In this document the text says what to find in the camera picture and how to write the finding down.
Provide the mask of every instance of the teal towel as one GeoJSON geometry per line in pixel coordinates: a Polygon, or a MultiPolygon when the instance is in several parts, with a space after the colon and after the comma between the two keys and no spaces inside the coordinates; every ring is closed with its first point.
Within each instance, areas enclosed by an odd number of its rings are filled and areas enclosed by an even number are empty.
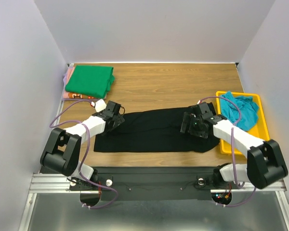
{"type": "Polygon", "coordinates": [[[66,85],[66,91],[103,99],[115,77],[113,67],[77,65],[66,85]]]}
{"type": "MultiPolygon", "coordinates": [[[[238,122],[237,126],[244,131],[249,131],[253,126],[256,125],[258,121],[257,112],[259,106],[252,101],[252,97],[238,96],[233,97],[232,93],[229,91],[224,95],[221,95],[226,99],[234,102],[241,111],[242,118],[238,122]]],[[[220,106],[222,115],[234,123],[239,118],[239,112],[237,109],[226,100],[220,99],[220,106]]]]}

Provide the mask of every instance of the blue cloth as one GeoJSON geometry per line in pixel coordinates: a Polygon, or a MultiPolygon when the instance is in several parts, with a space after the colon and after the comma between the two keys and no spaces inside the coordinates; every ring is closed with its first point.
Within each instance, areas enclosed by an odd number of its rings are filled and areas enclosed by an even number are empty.
{"type": "MultiPolygon", "coordinates": [[[[242,118],[237,124],[239,128],[244,131],[249,131],[256,125],[258,121],[257,112],[259,110],[259,106],[252,101],[252,96],[233,97],[232,93],[229,91],[226,94],[221,95],[221,97],[234,102],[240,109],[242,118]]],[[[230,102],[220,99],[220,106],[222,115],[229,119],[232,123],[239,118],[239,112],[230,102]]]]}

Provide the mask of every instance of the stack of folded cloth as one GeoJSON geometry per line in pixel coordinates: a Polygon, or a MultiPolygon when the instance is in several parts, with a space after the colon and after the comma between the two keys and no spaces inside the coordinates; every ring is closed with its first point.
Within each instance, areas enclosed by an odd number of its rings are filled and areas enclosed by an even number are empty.
{"type": "Polygon", "coordinates": [[[69,67],[64,78],[63,100],[105,99],[115,80],[113,67],[77,65],[69,67]]]}

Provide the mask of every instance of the wooden table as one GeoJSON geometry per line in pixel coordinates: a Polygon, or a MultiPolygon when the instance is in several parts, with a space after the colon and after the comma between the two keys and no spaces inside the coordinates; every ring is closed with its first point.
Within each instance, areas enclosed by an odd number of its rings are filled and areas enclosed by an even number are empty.
{"type": "MultiPolygon", "coordinates": [[[[214,96],[218,90],[243,92],[234,64],[98,65],[114,67],[116,80],[106,101],[122,104],[126,113],[190,106],[201,98],[214,96]]],[[[65,102],[64,108],[71,103],[65,102]]],[[[94,112],[88,103],[78,103],[61,116],[60,122],[71,119],[83,121],[94,112]]],[[[217,166],[231,162],[230,155],[220,154],[219,146],[206,153],[94,153],[94,138],[91,141],[85,161],[90,166],[217,166]]],[[[82,145],[81,158],[86,145],[82,145]]],[[[246,162],[241,156],[236,160],[237,163],[246,162]]]]}

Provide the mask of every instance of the gray floor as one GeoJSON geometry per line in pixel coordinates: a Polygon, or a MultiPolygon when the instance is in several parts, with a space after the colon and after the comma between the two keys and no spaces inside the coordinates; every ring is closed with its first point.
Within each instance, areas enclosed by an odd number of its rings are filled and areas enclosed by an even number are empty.
{"type": "MultiPolygon", "coordinates": [[[[250,192],[233,193],[232,204],[250,192]]],[[[287,230],[275,192],[257,192],[245,205],[222,208],[209,201],[124,201],[82,208],[78,194],[40,194],[31,231],[271,231],[287,230]]]]}

